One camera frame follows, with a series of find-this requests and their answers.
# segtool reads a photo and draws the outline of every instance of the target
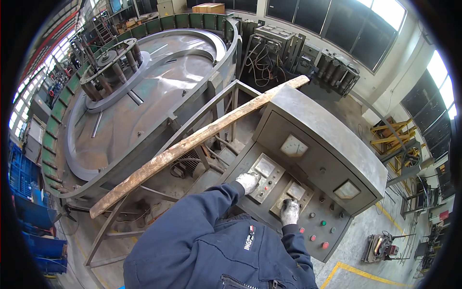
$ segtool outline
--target white work glove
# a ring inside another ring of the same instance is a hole
[[[250,194],[253,192],[257,186],[258,182],[261,179],[261,175],[259,173],[241,173],[237,178],[236,181],[244,187],[245,195]]]
[[[282,226],[297,224],[299,212],[300,206],[296,199],[285,199],[281,208]]]

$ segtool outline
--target navy work jacket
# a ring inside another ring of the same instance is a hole
[[[244,196],[236,181],[179,200],[123,263],[127,289],[317,288],[298,225],[283,237],[248,214],[220,219]]]

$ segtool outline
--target zipper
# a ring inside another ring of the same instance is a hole
[[[236,283],[238,283],[239,285],[242,285],[242,286],[244,286],[244,287],[247,287],[247,288],[250,288],[250,289],[260,289],[260,288],[258,288],[258,287],[255,287],[255,286],[252,286],[252,285],[248,285],[248,284],[246,284],[246,283],[244,283],[244,282],[241,282],[241,281],[237,280],[236,278],[229,276],[228,274],[223,274],[223,276],[226,277],[226,278],[229,278],[229,279],[233,280],[234,282],[236,282]]]
[[[271,286],[271,289],[278,289],[278,282],[276,280],[270,281],[269,286]]]

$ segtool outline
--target ceiling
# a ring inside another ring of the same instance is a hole
[[[75,29],[82,1],[85,2],[85,0],[64,0],[59,4],[56,8],[58,12],[39,31],[41,36],[29,52],[21,81],[33,73],[45,61],[52,49]]]

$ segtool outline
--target analog gauge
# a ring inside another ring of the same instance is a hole
[[[297,184],[296,182],[293,182],[292,185],[287,190],[287,194],[296,198],[298,201],[300,201],[304,193],[305,193],[305,189],[299,184]]]
[[[308,146],[293,135],[289,135],[281,146],[281,151],[291,158],[301,157],[307,149]]]
[[[353,199],[361,191],[353,185],[350,180],[347,180],[340,188],[336,189],[334,193],[339,196],[340,199]]]
[[[261,158],[261,160],[255,166],[255,169],[259,171],[265,178],[267,178],[275,167],[276,165],[272,164],[269,160]]]

